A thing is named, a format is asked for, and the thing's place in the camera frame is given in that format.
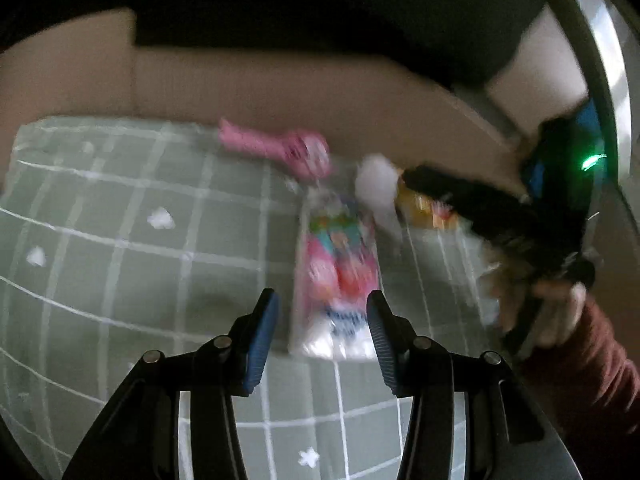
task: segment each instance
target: white star sticker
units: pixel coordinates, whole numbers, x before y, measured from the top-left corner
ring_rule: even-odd
[[[29,251],[29,254],[27,254],[27,263],[34,267],[44,267],[47,264],[47,259],[42,247],[35,246]]]
[[[151,224],[154,229],[173,229],[175,227],[174,219],[164,207],[159,207],[153,211],[146,221]]]
[[[308,465],[311,469],[316,468],[316,464],[318,463],[318,459],[320,458],[320,455],[316,453],[315,449],[310,447],[306,451],[299,451],[299,453],[300,453],[300,460],[298,460],[298,463],[300,465]]]
[[[92,145],[92,143],[90,142],[83,142],[82,151],[85,152],[87,155],[91,155],[95,151],[95,146]]]

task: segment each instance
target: blue gripper pad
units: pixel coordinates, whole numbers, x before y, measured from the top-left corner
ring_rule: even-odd
[[[242,382],[248,393],[260,384],[279,313],[280,298],[272,289],[265,288],[258,298],[249,326],[253,334],[248,341],[246,373]]]
[[[404,377],[413,329],[407,320],[391,313],[380,290],[374,290],[367,298],[367,320],[385,384],[395,396],[404,396]]]

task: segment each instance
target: pink plastic toy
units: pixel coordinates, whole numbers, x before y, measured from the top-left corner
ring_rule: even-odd
[[[299,178],[324,178],[331,173],[329,147],[315,132],[293,130],[271,137],[220,119],[220,142],[229,150],[280,160]]]

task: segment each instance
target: white fluffy object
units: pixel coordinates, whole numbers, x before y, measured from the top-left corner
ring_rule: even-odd
[[[378,154],[362,159],[356,177],[356,198],[371,209],[376,224],[396,240],[402,240],[396,214],[399,178],[398,168]]]

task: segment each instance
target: colorful package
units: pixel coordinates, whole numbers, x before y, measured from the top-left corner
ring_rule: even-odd
[[[371,216],[353,198],[312,188],[300,221],[290,351],[375,359],[367,325],[367,297],[379,287]]]
[[[409,189],[398,182],[396,209],[409,225],[421,229],[455,229],[459,217],[445,203]]]

